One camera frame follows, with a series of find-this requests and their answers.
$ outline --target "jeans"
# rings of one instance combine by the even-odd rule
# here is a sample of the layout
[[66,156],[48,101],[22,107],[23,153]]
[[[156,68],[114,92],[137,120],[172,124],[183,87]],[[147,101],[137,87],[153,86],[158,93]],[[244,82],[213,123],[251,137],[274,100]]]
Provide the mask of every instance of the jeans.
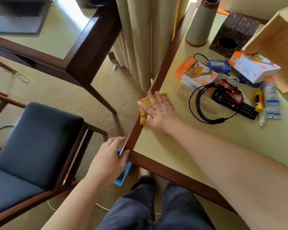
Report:
[[154,200],[155,183],[142,176],[130,193],[117,200],[96,230],[215,230],[200,202],[182,187],[167,185],[158,222],[154,222]]

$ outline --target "dark blue cushion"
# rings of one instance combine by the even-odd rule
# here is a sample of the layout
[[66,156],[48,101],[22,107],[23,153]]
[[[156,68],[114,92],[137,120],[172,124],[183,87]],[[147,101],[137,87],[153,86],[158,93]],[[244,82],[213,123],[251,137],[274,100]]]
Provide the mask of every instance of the dark blue cushion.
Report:
[[0,151],[0,170],[53,189],[83,122],[77,115],[28,104]]
[[0,170],[0,213],[44,190]]

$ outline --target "yellow glue stick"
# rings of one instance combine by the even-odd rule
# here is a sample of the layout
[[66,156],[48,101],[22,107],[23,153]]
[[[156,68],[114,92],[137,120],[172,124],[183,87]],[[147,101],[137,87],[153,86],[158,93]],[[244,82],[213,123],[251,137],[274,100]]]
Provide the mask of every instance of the yellow glue stick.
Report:
[[264,110],[264,103],[262,101],[262,91],[261,90],[255,90],[254,91],[254,106],[255,111],[262,112]]

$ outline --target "yellow cloth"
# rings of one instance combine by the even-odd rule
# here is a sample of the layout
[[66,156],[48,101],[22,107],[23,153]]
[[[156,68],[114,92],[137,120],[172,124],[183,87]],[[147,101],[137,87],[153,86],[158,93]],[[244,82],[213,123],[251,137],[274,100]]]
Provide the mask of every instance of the yellow cloth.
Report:
[[[161,97],[165,96],[167,97],[166,93],[161,93],[160,94]],[[145,97],[141,100],[139,100],[139,102],[142,102],[143,104],[145,104],[146,106],[153,108],[153,105],[151,104],[149,97]],[[142,109],[142,107],[139,106],[140,112],[141,112],[141,119],[140,119],[140,124],[142,124],[143,126],[148,126],[148,123],[146,122],[147,119],[147,113]]]

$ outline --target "wooden chair frame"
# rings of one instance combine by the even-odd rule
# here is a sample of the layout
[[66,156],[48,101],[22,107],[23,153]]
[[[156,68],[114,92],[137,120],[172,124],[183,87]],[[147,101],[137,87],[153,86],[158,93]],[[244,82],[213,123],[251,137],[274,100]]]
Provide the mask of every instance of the wooden chair frame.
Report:
[[[7,104],[12,104],[21,108],[25,108],[26,105],[20,102],[17,102],[15,100],[12,100],[8,97],[7,94],[4,94],[0,92],[0,113],[3,111],[5,106]],[[69,152],[69,155],[67,157],[67,160],[65,161],[65,164],[61,170],[61,173],[56,181],[56,184],[54,188],[50,191],[43,192],[39,195],[36,195],[26,201],[23,201],[22,203],[19,203],[15,205],[14,207],[11,207],[3,212],[0,213],[0,227],[4,224],[8,223],[9,221],[15,219],[19,215],[27,212],[28,210],[32,209],[33,207],[36,207],[37,205],[63,193],[66,191],[71,191],[79,181],[74,181],[74,178],[76,176],[77,170],[80,166],[80,163],[82,161],[82,158],[84,156],[84,153],[88,147],[88,144],[92,138],[92,135],[94,132],[100,133],[104,136],[105,139],[108,137],[108,133],[104,130],[101,130],[100,128],[94,127],[86,122],[83,123],[80,132],[73,144],[72,149]],[[65,184],[63,185],[63,181],[65,179],[66,174],[69,174],[66,179]]]

